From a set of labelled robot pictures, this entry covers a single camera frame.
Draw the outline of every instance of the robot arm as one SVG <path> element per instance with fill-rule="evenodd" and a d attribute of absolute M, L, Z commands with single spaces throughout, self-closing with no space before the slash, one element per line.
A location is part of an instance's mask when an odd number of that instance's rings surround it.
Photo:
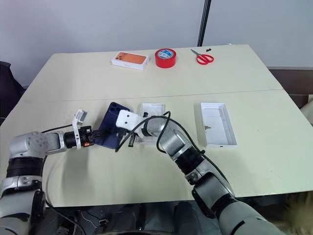
<path fill-rule="evenodd" d="M 27 235 L 45 212 L 45 193 L 42 191 L 42 170 L 45 156 L 64 152 L 68 148 L 94 145 L 101 137 L 91 126 L 78 129 L 86 112 L 79 110 L 72 132 L 32 132 L 17 136 L 10 143 L 10 159 L 6 178 L 0 191 L 0 234 Z"/>
<path fill-rule="evenodd" d="M 76 115 L 80 118 L 73 124 L 82 124 L 81 119 L 85 116 Z M 121 110 L 116 126 L 133 130 L 144 119 Z M 159 136 L 166 121 L 166 117 L 153 118 L 144 122 L 136 132 L 140 137 Z M 94 139 L 101 136 L 100 132 L 92 131 L 88 126 L 79 130 L 74 128 L 74 132 L 33 132 L 15 137 L 10 145 L 7 176 L 1 185 L 0 233 L 26 235 L 32 224 L 42 218 L 45 210 L 45 193 L 41 190 L 42 168 L 46 155 L 66 151 L 67 148 L 91 146 Z M 159 143 L 187 181 L 194 185 L 192 195 L 202 212 L 219 219 L 223 235 L 283 234 L 252 207 L 235 199 L 224 175 L 179 131 L 175 121 L 168 122 Z"/>
<path fill-rule="evenodd" d="M 116 126 L 133 130 L 145 118 L 137 114 L 120 111 Z M 158 137 L 167 117 L 151 119 L 137 129 L 139 137 Z M 281 235 L 273 224 L 263 218 L 248 204 L 235 199 L 233 190 L 218 168 L 179 131 L 173 120 L 159 140 L 160 145 L 178 165 L 191 185 L 192 195 L 204 215 L 217 217 L 223 235 Z"/>

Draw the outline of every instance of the black cable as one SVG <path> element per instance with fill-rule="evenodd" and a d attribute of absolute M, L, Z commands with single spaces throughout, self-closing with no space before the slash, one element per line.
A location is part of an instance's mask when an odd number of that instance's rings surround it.
<path fill-rule="evenodd" d="M 60 126 L 60 127 L 52 128 L 52 129 L 49 129 L 49 130 L 46 130 L 46 131 L 42 131 L 42 133 L 46 133 L 46 132 L 54 131 L 54 130 L 59 130 L 59 129 L 70 127 L 70 126 L 72 126 L 72 124 L 69 124 L 69 125 L 66 125 L 66 126 Z"/>
<path fill-rule="evenodd" d="M 48 155 L 45 155 L 44 159 L 43 159 L 43 167 L 41 169 L 41 178 L 43 177 L 43 172 L 44 172 L 44 166 L 45 166 L 45 161 L 47 160 L 47 156 Z M 40 191 L 42 192 L 43 191 L 43 181 L 41 182 L 41 185 L 40 185 Z"/>
<path fill-rule="evenodd" d="M 88 215 L 90 215 L 90 216 L 92 216 L 92 217 L 98 219 L 99 221 L 101 220 L 99 217 L 97 217 L 97 216 L 95 216 L 95 215 L 93 215 L 93 214 L 90 214 L 88 211 L 85 211 L 85 212 L 86 212 Z"/>
<path fill-rule="evenodd" d="M 151 119 L 155 119 L 155 118 L 159 118 L 159 117 L 163 117 L 163 118 L 167 118 L 167 117 L 164 117 L 164 116 L 152 116 L 152 117 L 149 117 L 147 119 L 144 119 L 143 121 L 141 121 L 137 126 L 135 126 L 133 128 L 133 130 L 131 130 L 128 135 L 122 140 L 122 142 L 115 148 L 115 152 L 117 153 L 119 151 L 119 149 L 123 146 L 123 144 L 126 142 L 126 140 L 128 140 L 128 138 L 135 132 L 135 130 L 141 126 L 142 124 L 146 123 L 147 121 L 151 120 Z"/>
<path fill-rule="evenodd" d="M 135 132 L 135 130 L 141 126 L 142 124 L 146 123 L 147 121 L 151 120 L 151 119 L 155 119 L 155 118 L 165 118 L 165 119 L 169 119 L 170 121 L 172 121 L 173 123 L 175 123 L 184 133 L 185 135 L 187 136 L 187 138 L 189 139 L 189 141 L 191 142 L 192 146 L 201 154 L 201 156 L 203 156 L 208 162 L 210 162 L 216 169 L 217 171 L 226 179 L 225 175 L 222 173 L 222 171 L 214 164 L 214 162 L 212 162 L 204 153 L 205 151 L 200 151 L 199 148 L 196 146 L 196 144 L 194 143 L 194 141 L 192 140 L 191 136 L 189 135 L 189 133 L 186 131 L 185 128 L 183 128 L 183 126 L 178 123 L 177 121 L 171 119 L 171 118 L 168 118 L 168 117 L 165 117 L 165 116 L 152 116 L 152 117 L 149 117 L 143 121 L 141 121 L 137 126 L 135 126 L 130 132 L 129 134 L 125 137 L 125 139 L 118 145 L 118 147 L 116 147 L 115 149 L 115 152 L 118 152 L 119 149 L 122 147 L 122 145 L 126 142 L 126 140 Z"/>
<path fill-rule="evenodd" d="M 51 208 L 51 210 L 53 210 L 54 212 L 56 212 L 59 216 L 63 217 L 64 219 L 66 219 L 67 221 L 71 222 L 72 224 L 76 225 L 84 235 L 87 235 L 85 230 L 83 229 L 83 227 L 81 225 L 79 225 L 78 223 L 76 223 L 74 220 L 71 220 L 70 218 L 68 218 L 66 215 L 62 214 L 61 212 L 57 211 L 50 203 L 48 203 L 47 200 L 45 200 L 45 203 Z"/>
<path fill-rule="evenodd" d="M 163 114 L 163 116 L 165 116 L 165 115 L 167 115 L 168 114 L 168 116 L 167 116 L 167 119 L 166 119 L 166 122 L 165 122 L 165 125 L 164 125 L 164 127 L 163 127 L 163 129 L 162 129 L 162 131 L 161 131 L 161 133 L 160 133 L 160 135 L 158 136 L 158 139 L 157 139 L 157 141 L 156 141 L 156 148 L 158 149 L 158 151 L 160 151 L 161 153 L 166 153 L 164 150 L 162 150 L 162 149 L 160 149 L 160 147 L 159 147 L 159 142 L 160 142 L 160 139 L 161 139 L 161 137 L 162 137 L 162 135 L 163 135 L 163 133 L 164 133 L 164 131 L 165 131 L 165 129 L 166 129 L 166 127 L 167 127 L 167 125 L 168 125 L 168 123 L 169 123 L 169 121 L 170 121 L 170 118 L 171 118 L 171 111 L 167 111 L 166 113 L 164 113 Z"/>

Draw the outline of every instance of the smartphone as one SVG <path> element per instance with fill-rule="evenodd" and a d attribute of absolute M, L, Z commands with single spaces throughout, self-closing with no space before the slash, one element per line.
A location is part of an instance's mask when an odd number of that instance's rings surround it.
<path fill-rule="evenodd" d="M 101 145 L 107 148 L 116 149 L 116 147 L 121 142 L 123 136 L 126 134 L 126 129 L 118 128 L 116 124 L 116 120 L 119 114 L 119 111 L 130 109 L 112 102 L 109 105 L 109 108 L 102 120 L 102 123 L 99 127 L 99 130 L 104 133 L 104 136 L 98 139 L 95 139 L 94 142 L 97 145 Z"/>

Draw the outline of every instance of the scissors handle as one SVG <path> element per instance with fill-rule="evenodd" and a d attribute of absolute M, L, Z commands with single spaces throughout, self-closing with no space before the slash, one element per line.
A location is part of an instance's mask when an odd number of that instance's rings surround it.
<path fill-rule="evenodd" d="M 208 63 L 212 63 L 214 61 L 214 57 L 206 54 L 198 55 L 197 62 L 201 65 L 207 65 Z"/>

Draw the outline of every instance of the orange phone box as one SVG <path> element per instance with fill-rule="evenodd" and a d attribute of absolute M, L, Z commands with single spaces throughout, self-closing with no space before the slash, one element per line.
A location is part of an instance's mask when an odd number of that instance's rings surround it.
<path fill-rule="evenodd" d="M 133 53 L 128 53 L 125 51 L 120 51 L 111 59 L 113 65 L 127 67 L 135 70 L 144 70 L 150 61 L 147 55 L 138 55 Z"/>

